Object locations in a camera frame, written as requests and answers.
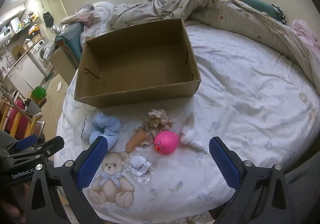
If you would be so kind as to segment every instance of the blue gripper pad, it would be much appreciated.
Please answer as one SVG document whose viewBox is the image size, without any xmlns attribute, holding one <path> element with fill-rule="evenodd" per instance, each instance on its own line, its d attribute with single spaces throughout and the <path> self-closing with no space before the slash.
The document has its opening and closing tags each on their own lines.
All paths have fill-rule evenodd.
<svg viewBox="0 0 320 224">
<path fill-rule="evenodd" d="M 105 137 L 99 136 L 92 143 L 92 145 L 86 151 L 83 151 L 83 152 L 85 152 L 83 155 L 86 158 L 84 159 L 84 163 L 81 165 L 81 167 L 78 170 L 77 182 L 76 182 L 77 187 L 80 191 L 83 188 L 86 188 L 90 185 L 103 158 L 108 152 L 108 141 Z"/>
<path fill-rule="evenodd" d="M 230 188 L 238 190 L 241 186 L 241 177 L 243 172 L 241 171 L 241 159 L 236 155 L 234 151 L 230 151 L 225 144 L 221 141 L 219 137 L 213 137 L 209 142 L 209 152 L 216 162 L 220 172 L 222 173 L 226 183 Z M 237 164 L 238 167 L 235 166 L 233 161 L 230 159 L 230 156 Z"/>
<path fill-rule="evenodd" d="M 16 150 L 18 151 L 22 151 L 22 150 L 25 150 L 26 148 L 36 144 L 38 142 L 38 138 L 36 135 L 31 135 L 31 136 L 28 136 L 22 140 L 19 140 L 16 142 Z"/>
</svg>

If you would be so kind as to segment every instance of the open cardboard box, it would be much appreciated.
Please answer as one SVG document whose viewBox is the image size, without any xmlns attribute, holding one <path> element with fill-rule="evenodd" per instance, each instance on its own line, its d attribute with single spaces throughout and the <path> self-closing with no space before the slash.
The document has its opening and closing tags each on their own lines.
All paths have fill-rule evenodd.
<svg viewBox="0 0 320 224">
<path fill-rule="evenodd" d="M 200 81 L 183 21 L 158 20 L 86 41 L 75 99 L 99 108 L 190 96 Z"/>
</svg>

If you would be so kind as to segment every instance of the teddy bear print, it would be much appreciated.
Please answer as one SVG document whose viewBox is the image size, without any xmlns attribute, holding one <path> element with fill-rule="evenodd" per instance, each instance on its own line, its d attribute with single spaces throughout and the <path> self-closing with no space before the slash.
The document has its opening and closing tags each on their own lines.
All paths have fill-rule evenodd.
<svg viewBox="0 0 320 224">
<path fill-rule="evenodd" d="M 316 121 L 317 115 L 318 115 L 318 110 L 316 107 L 314 107 L 314 105 L 311 102 L 309 102 L 309 99 L 304 92 L 301 92 L 299 94 L 299 98 L 307 106 L 308 111 L 309 111 L 309 124 L 311 126 L 313 126 L 314 122 Z"/>
<path fill-rule="evenodd" d="M 105 156 L 100 176 L 88 189 L 88 195 L 96 205 L 114 202 L 122 208 L 132 206 L 134 186 L 121 174 L 123 162 L 129 159 L 127 152 L 110 152 Z"/>
</svg>

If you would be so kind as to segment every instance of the pink ball toy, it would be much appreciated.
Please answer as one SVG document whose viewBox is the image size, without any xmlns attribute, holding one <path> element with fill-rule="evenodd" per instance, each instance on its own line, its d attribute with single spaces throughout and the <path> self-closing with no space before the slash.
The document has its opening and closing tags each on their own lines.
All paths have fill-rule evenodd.
<svg viewBox="0 0 320 224">
<path fill-rule="evenodd" d="M 154 144 L 160 154 L 171 154 L 179 144 L 179 137 L 174 132 L 162 131 L 156 136 Z"/>
</svg>

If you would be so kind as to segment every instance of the bear's blue bow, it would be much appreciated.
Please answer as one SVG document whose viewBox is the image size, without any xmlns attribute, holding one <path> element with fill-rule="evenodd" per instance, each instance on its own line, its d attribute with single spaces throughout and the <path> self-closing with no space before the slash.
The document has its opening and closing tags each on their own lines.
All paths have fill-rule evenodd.
<svg viewBox="0 0 320 224">
<path fill-rule="evenodd" d="M 108 179 L 111 179 L 118 188 L 121 186 L 121 182 L 118 180 L 118 178 L 122 176 L 120 172 L 116 172 L 114 175 L 110 175 L 102 170 L 100 176 L 102 177 L 102 180 L 98 183 L 99 186 L 104 185 Z"/>
</svg>

